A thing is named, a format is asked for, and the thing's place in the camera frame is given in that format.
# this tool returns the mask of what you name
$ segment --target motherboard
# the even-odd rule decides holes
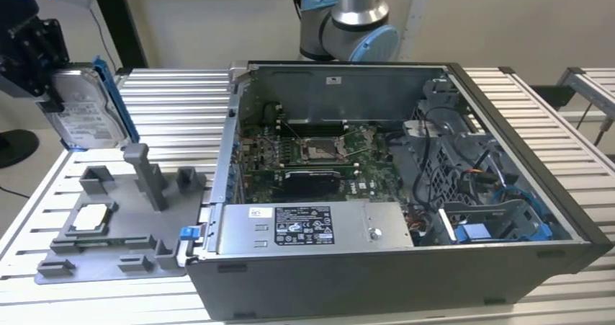
[[[406,202],[407,194],[376,125],[339,123],[245,127],[241,134],[245,203]]]

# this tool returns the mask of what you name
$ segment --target gray 3d-printed holder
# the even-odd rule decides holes
[[[136,175],[113,176],[104,166],[85,169],[84,191],[39,264],[37,284],[185,275],[177,265],[179,234],[197,222],[204,175],[192,167],[163,174],[147,152],[141,143],[125,147]],[[81,228],[75,220],[89,205],[105,208],[95,225]]]

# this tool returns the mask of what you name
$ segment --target black floor stand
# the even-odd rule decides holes
[[[37,148],[39,138],[31,131],[16,129],[0,133],[0,169],[32,156]]]

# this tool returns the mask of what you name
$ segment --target metal extrusion rail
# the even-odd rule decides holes
[[[568,68],[559,84],[571,86],[615,119],[615,68]]]
[[[467,69],[564,188],[615,241],[615,167],[514,74]],[[225,71],[136,70],[120,82],[163,169],[213,172],[225,116]],[[36,285],[32,275],[81,190],[87,165],[132,172],[116,151],[63,153],[0,240],[0,321],[48,324],[207,323],[188,277]],[[515,305],[308,319],[272,324],[612,324],[615,251],[579,274],[552,277]]]

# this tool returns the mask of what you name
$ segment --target power supply label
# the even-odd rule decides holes
[[[334,244],[334,222],[328,206],[276,208],[276,244]]]

